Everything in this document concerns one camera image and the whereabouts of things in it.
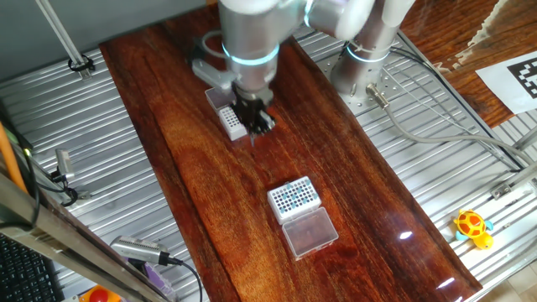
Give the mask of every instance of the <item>keyboard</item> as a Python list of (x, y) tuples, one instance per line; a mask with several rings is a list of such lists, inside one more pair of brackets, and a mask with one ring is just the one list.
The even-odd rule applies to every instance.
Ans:
[(0, 234), (0, 301), (63, 300), (53, 272), (49, 259)]

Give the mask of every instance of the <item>wooden tabletop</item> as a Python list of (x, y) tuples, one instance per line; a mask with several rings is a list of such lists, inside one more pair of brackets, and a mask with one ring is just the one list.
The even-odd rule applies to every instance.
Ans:
[(401, 29), (490, 127), (513, 116), (475, 71), (537, 50), (537, 0), (417, 0)]
[[(231, 142), (186, 63), (216, 7), (101, 45), (211, 301), (455, 301), (481, 285), (293, 41), (277, 126)], [(295, 260), (267, 192), (309, 176), (339, 238)]]

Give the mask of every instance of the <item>clear plastic lid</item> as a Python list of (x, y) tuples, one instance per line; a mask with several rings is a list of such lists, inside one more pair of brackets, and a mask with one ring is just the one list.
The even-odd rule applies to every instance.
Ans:
[(297, 260), (339, 237), (324, 207), (284, 223), (282, 229)]

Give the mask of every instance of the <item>metal grating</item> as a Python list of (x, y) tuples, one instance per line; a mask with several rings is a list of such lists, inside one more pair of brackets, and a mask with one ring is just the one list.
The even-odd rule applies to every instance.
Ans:
[[(90, 200), (70, 208), (82, 223), (106, 243), (120, 235), (162, 243), (194, 267), (100, 51), (87, 55), (96, 65), (90, 81), (62, 62), (0, 84), (0, 98), (46, 170), (55, 169), (56, 148), (70, 151), (76, 171), (70, 185), (91, 192)], [(65, 297), (94, 285), (55, 267)], [(196, 278), (186, 268), (159, 271), (180, 299), (199, 300)]]
[[(342, 43), (305, 27), (299, 29), (295, 37), (329, 76), (341, 53)], [(405, 41), (403, 36), (399, 36), (394, 46), (418, 53)], [(414, 61), (390, 54), (381, 79), (379, 90), (388, 98), (399, 122), (412, 133), (422, 137), (443, 137), (469, 131), (496, 137), (461, 101), (460, 96)], [(504, 158), (499, 150), (491, 152), (480, 143), (468, 141), (415, 143), (403, 138), (394, 129), (376, 102), (346, 96), (342, 99), (455, 253), (483, 284), (483, 292), (516, 273), (521, 269), (521, 263), (528, 263), (527, 258), (518, 262), (520, 265), (513, 260), (537, 251), (537, 197), (527, 186), (502, 200), (492, 198), (490, 191), (514, 175), (509, 172), (513, 169), (512, 162), (507, 165), (498, 159), (498, 156)], [(530, 127), (537, 126), (537, 113), (532, 117), (531, 122), (524, 120), (525, 127), (521, 125), (523, 121), (509, 121), (512, 130), (509, 134), (518, 139), (522, 133), (514, 134), (514, 129), (527, 132)], [(537, 148), (528, 151), (528, 154), (537, 159)], [(491, 235), (495, 243), (492, 249), (479, 250), (472, 241), (459, 242), (455, 239), (456, 227), (452, 220), (459, 209), (473, 209), (494, 223)]]

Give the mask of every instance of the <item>gray cable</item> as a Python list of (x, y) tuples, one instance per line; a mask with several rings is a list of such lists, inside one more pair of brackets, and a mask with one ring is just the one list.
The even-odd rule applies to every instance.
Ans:
[(207, 54), (216, 56), (217, 58), (227, 59), (227, 55), (226, 55), (226, 54), (219, 53), (218, 51), (215, 51), (215, 50), (213, 50), (213, 49), (210, 49), (209, 46), (207, 46), (207, 40), (208, 40), (209, 38), (216, 37), (216, 36), (219, 36), (219, 35), (222, 35), (222, 31), (221, 31), (221, 30), (212, 30), (212, 31), (210, 31), (210, 32), (207, 32), (206, 34), (203, 35), (203, 37), (201, 37), (201, 46), (203, 47), (203, 50), (204, 50)]
[(504, 142), (500, 142), (497, 139), (494, 138), (487, 138), (481, 135), (456, 135), (452, 137), (443, 137), (443, 138), (422, 138), (415, 136), (412, 133), (409, 133), (406, 131), (399, 122), (397, 122), (397, 119), (394, 116), (394, 113), (392, 112), (392, 109), (390, 107), (384, 108), (384, 111), (386, 114), (388, 114), (388, 117), (390, 120), (392, 120), (392, 123), (394, 126), (408, 139), (413, 140), (418, 143), (445, 143), (445, 142), (454, 142), (454, 141), (461, 141), (461, 140), (475, 140), (475, 141), (481, 141), (484, 143), (491, 143), (493, 145), (503, 147), (507, 149), (508, 151), (512, 152), (516, 156), (520, 157), (523, 161), (525, 161), (527, 164), (532, 164), (534, 161), (528, 157), (526, 154), (523, 154), (513, 146), (506, 144)]

